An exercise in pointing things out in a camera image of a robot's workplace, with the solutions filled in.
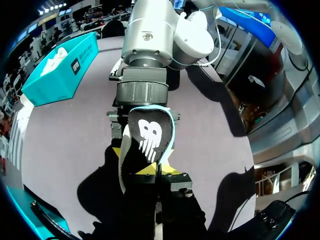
cable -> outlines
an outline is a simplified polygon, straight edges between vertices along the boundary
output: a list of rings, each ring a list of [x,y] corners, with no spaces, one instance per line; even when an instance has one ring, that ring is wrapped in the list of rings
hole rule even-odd
[[[248,201],[249,201],[249,198],[244,202],[244,204],[242,205],[242,207],[241,207],[241,209],[239,210],[238,214],[236,215],[236,217],[235,217],[235,219],[234,219],[234,221],[233,221],[233,223],[232,223],[232,226],[230,227],[230,231],[233,230],[234,225],[235,225],[235,223],[236,223],[236,221],[237,221],[237,218],[239,217],[241,211],[244,209],[244,207],[245,207],[245,205],[247,204]]]
[[[291,201],[292,199],[295,199],[301,195],[306,195],[306,194],[309,194],[311,191],[310,190],[307,190],[307,191],[302,191],[302,192],[299,192],[297,193],[296,195],[290,197],[288,200],[285,201],[285,203],[287,204],[289,201]]]
[[[215,23],[215,28],[216,28],[216,32],[218,34],[218,39],[219,39],[219,52],[218,55],[211,61],[206,62],[206,63],[194,63],[194,66],[199,66],[199,67],[205,67],[205,66],[209,66],[210,64],[213,64],[220,56],[221,53],[221,37],[220,37],[220,33],[219,33],[219,28],[218,28],[218,24],[217,24],[217,20],[214,20]]]
[[[259,19],[255,18],[254,16],[251,16],[250,14],[245,13],[244,11],[240,11],[238,9],[233,9],[233,10],[235,10],[235,11],[241,13],[241,14],[244,14],[244,15],[256,20],[257,22],[261,23],[262,25],[266,26],[268,29],[270,29],[272,31],[272,28],[268,24],[265,24],[263,21],[260,21]]]
[[[230,41],[229,41],[228,45],[226,46],[226,48],[225,48],[225,50],[224,50],[224,52],[223,52],[223,54],[222,54],[219,62],[218,62],[217,65],[215,66],[215,69],[216,69],[216,70],[217,70],[219,64],[221,63],[221,60],[224,58],[224,56],[225,56],[225,54],[226,54],[226,52],[227,52],[227,50],[228,50],[228,48],[229,48],[229,46],[230,46],[230,44],[231,44],[231,41],[234,39],[234,36],[235,36],[236,31],[237,31],[237,29],[238,29],[238,26],[239,26],[239,25],[237,24],[236,27],[235,27],[235,30],[234,30],[231,38],[230,38]]]

screen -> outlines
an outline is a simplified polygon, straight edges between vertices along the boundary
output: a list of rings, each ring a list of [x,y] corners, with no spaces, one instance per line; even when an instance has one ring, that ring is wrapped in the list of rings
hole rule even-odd
[[[32,37],[32,38],[38,37],[38,36],[41,34],[42,30],[43,30],[43,29],[42,29],[42,25],[41,25],[41,26],[38,26],[35,30],[33,30],[33,31],[30,33],[31,37]]]
[[[45,23],[45,29],[48,30],[57,23],[56,19],[51,19]]]
[[[35,23],[35,24],[33,24],[31,27],[29,27],[29,29],[28,29],[28,34],[29,34],[31,31],[35,30],[37,26],[38,26],[38,23]]]
[[[20,42],[25,36],[27,36],[27,31],[24,31],[23,33],[20,34],[20,36],[18,37],[17,42]]]
[[[59,13],[59,16],[62,16],[62,15],[65,14],[65,13],[66,13],[66,10],[61,11],[61,12]]]
[[[185,0],[174,0],[173,8],[174,9],[182,9],[185,6]]]
[[[251,17],[242,14],[234,9],[227,8],[227,7],[219,7],[222,15],[235,23],[239,24],[248,32],[252,33],[257,39],[259,39],[267,48],[269,48],[276,35],[275,33],[269,29],[268,27],[264,26],[260,22],[252,19]],[[270,26],[271,18],[270,15],[261,12],[254,12],[249,10],[240,9],[242,12],[251,15],[255,19],[262,21],[263,23]]]
[[[16,46],[16,42],[14,42],[13,44],[12,44],[12,46],[11,46],[11,48],[10,49],[13,49],[15,46]]]

gray table surface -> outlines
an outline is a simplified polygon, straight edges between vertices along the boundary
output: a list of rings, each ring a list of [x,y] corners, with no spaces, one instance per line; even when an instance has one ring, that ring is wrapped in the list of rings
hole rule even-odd
[[[25,134],[23,184],[57,208],[75,235],[92,232],[94,221],[112,221],[121,202],[106,112],[114,110],[117,83],[108,76],[122,43],[122,37],[98,40],[99,54],[73,99],[35,107]],[[206,226],[228,231],[254,216],[254,162],[221,79],[212,67],[203,69],[168,76],[179,85],[168,107],[181,114],[169,162],[190,174]]]

monitor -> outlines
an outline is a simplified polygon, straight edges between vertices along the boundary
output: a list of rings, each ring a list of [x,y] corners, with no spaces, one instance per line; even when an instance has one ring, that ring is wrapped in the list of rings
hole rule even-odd
[[[23,33],[20,34],[18,37],[17,43],[20,42],[25,36],[27,36],[27,31],[24,31]]]
[[[171,0],[173,8],[176,10],[182,10],[186,4],[186,0]]]
[[[11,46],[11,48],[10,49],[13,49],[15,46],[16,46],[16,42],[14,42],[13,44],[12,44],[12,46]]]
[[[56,24],[57,24],[56,19],[55,19],[55,18],[54,18],[54,19],[51,19],[51,20],[49,20],[49,21],[47,21],[47,22],[45,23],[45,29],[48,30],[48,29],[50,29],[52,26],[54,26],[54,25],[56,25]]]
[[[38,26],[35,30],[33,30],[33,31],[30,33],[31,37],[32,37],[32,38],[38,37],[38,36],[41,34],[42,30],[43,30],[43,29],[42,29],[42,25],[41,25],[41,26]]]
[[[29,29],[28,29],[28,34],[29,34],[30,32],[32,32],[33,30],[35,30],[37,26],[38,26],[38,23],[35,23],[35,24],[33,24],[31,27],[29,27]]]
[[[66,13],[66,10],[61,11],[61,12],[59,12],[59,16],[62,16],[65,13]]]

screw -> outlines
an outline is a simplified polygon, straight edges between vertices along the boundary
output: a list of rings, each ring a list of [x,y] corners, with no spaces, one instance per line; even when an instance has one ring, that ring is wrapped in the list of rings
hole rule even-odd
[[[263,219],[263,220],[266,220],[268,218],[267,214],[265,212],[262,212],[260,213],[260,217]]]
[[[186,190],[184,191],[184,195],[185,195],[187,198],[191,198],[193,194],[194,194],[194,193],[192,192],[191,189],[186,189]]]
[[[145,41],[149,41],[149,40],[151,40],[153,37],[154,37],[154,36],[152,36],[152,34],[150,34],[150,33],[146,33],[146,34],[143,35],[143,39],[144,39]]]

